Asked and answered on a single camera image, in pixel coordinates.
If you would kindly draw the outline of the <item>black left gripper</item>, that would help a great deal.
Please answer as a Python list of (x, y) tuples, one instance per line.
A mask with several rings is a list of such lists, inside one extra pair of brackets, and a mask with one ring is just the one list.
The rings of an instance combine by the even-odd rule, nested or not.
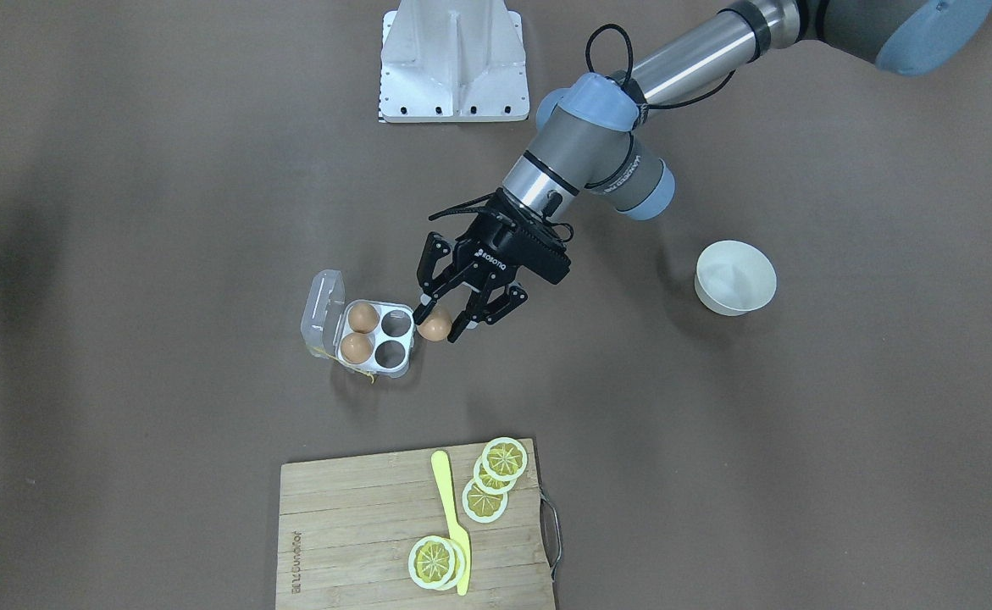
[[(473, 289), (464, 310), (453, 320), (448, 342), (457, 342), (465, 330), (477, 324), (499, 323), (528, 300), (519, 283), (505, 286), (515, 278), (518, 268), (527, 268), (553, 285), (569, 273), (572, 262), (557, 233), (506, 190), (454, 205), (452, 213), (476, 217), (456, 240), (438, 232), (427, 235), (417, 269), (421, 297), (413, 312), (414, 323), (422, 324), (451, 290), (459, 286)], [(495, 300), (490, 298), (491, 290), (480, 290), (485, 281), (475, 277), (474, 265), (496, 274), (496, 286), (504, 286)]]

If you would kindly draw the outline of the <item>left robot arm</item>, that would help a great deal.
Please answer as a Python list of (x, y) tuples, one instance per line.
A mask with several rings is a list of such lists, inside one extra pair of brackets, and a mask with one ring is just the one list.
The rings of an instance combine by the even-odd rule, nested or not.
[(817, 40), (884, 72), (924, 75), (967, 45), (991, 1), (734, 1), (707, 22), (610, 75), (588, 69), (538, 109), (535, 138), (492, 193), (451, 208), (472, 214), (463, 235), (431, 232), (418, 264), (415, 324), (458, 286), (471, 295), (448, 340), (495, 324), (527, 300), (520, 268), (549, 283), (569, 273), (560, 216), (582, 191), (628, 219), (654, 219), (673, 200), (673, 171), (635, 138), (651, 112), (720, 92), (737, 69), (774, 49)]

